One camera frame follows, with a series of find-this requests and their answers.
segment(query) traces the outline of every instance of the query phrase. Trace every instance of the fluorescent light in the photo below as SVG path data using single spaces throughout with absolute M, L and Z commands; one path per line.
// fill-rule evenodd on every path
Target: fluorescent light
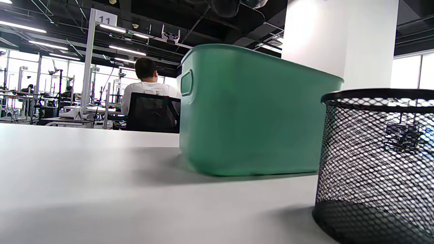
M 51 45 L 51 44 L 48 44 L 48 43 L 40 43 L 40 42 L 35 42 L 35 41 L 29 41 L 29 43 L 38 44 L 38 45 L 42 45 L 42 46 L 50 46 L 50 47 L 57 48 L 57 49 L 62 49 L 62 50 L 68 50 L 66 47 Z
M 119 68 L 120 68 L 120 69 L 128 69 L 128 70 L 135 71 L 135 69 L 133 69 L 133 68 L 128 68 L 128 67 L 124 67 L 124 66 L 119 66 Z
M 109 29 L 109 30 L 114 30 L 114 31 L 121 32 L 121 33 L 126 33 L 127 32 L 125 29 L 116 28 L 114 26 L 107 26 L 107 25 L 103 25 L 103 24 L 100 24 L 99 26 L 102 27 L 102 28 L 106 28 L 106 29 Z
M 141 52 L 137 52 L 137 51 L 133 51 L 133 50 L 128 50 L 128 49 L 117 47 L 117 46 L 109 46 L 109 48 L 113 48 L 113 49 L 121 50 L 121 51 L 124 51 L 124 52 L 135 53 L 135 54 L 138 54 L 138 55 L 146 56 L 146 53 L 141 53 Z
M 133 60 L 128 60 L 128 59 L 115 58 L 115 60 L 119 60 L 119 61 L 123 61 L 123 62 L 127 62 L 127 63 L 135 63 L 135 61 L 133 61 Z
M 14 23 L 9 23 L 9 22 L 4 22 L 4 21 L 0 21 L 0 25 L 7 25 L 7 26 L 16 27 L 16 28 L 21 28 L 21 29 L 26 29 L 26 30 L 33 30 L 33 31 L 42 32 L 42 33 L 47 33 L 46 31 L 41 30 L 41 29 L 36 29 L 36 28 L 28 27 L 28 26 L 17 25 L 17 24 L 14 24 Z
M 282 53 L 282 50 L 279 50 L 279 49 L 274 48 L 272 46 L 262 45 L 261 47 L 268 49 L 268 50 L 271 50 L 271 51 L 274 51 L 274 52 L 277 52 L 277 53 Z
M 56 57 L 61 57 L 61 58 L 66 58 L 66 59 L 81 60 L 79 58 L 74 58 L 74 57 L 69 57 L 69 56 L 63 56 L 63 55 L 59 55 L 59 54 L 55 54 L 55 53 L 49 53 L 49 55 L 56 56 Z
M 133 35 L 141 37 L 141 38 L 149 39 L 149 37 L 145 36 L 145 35 L 141 35 L 141 34 L 137 34 L 137 33 L 133 33 Z

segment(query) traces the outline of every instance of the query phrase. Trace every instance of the chair backrest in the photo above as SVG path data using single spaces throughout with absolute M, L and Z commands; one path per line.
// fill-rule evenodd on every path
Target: chair backrest
M 179 133 L 181 99 L 133 92 L 126 130 Z

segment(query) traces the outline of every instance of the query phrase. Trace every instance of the person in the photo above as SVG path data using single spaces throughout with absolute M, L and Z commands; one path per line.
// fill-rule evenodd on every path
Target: person
M 152 60 L 139 58 L 136 60 L 134 68 L 137 78 L 139 78 L 141 82 L 129 84 L 125 87 L 124 95 L 121 100 L 121 112 L 123 115 L 128 115 L 131 93 L 133 92 L 181 98 L 181 93 L 174 87 L 157 83 L 157 65 Z
M 61 100 L 62 101 L 71 101 L 71 93 L 72 93 L 72 86 L 67 86 L 66 87 L 66 92 L 62 93 L 61 96 Z M 74 99 L 73 101 L 75 101 L 75 99 L 78 98 L 80 99 L 81 96 L 78 94 L 74 94 Z
M 27 88 L 21 89 L 21 92 L 33 93 L 33 84 L 30 84 Z

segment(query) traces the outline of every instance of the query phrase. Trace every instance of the black mesh pen holder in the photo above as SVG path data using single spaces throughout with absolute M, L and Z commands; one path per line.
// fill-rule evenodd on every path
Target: black mesh pen holder
M 342 244 L 434 244 L 434 90 L 326 94 L 313 217 Z

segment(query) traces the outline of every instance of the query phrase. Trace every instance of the white t-shirt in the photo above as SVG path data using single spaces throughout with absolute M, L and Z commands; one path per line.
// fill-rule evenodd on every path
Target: white t-shirt
M 127 87 L 125 87 L 124 96 L 121 100 L 121 110 L 122 114 L 124 115 L 128 115 L 131 93 L 133 92 L 181 98 L 181 93 L 178 90 L 166 84 L 161 84 L 157 82 L 139 82 L 129 84 Z

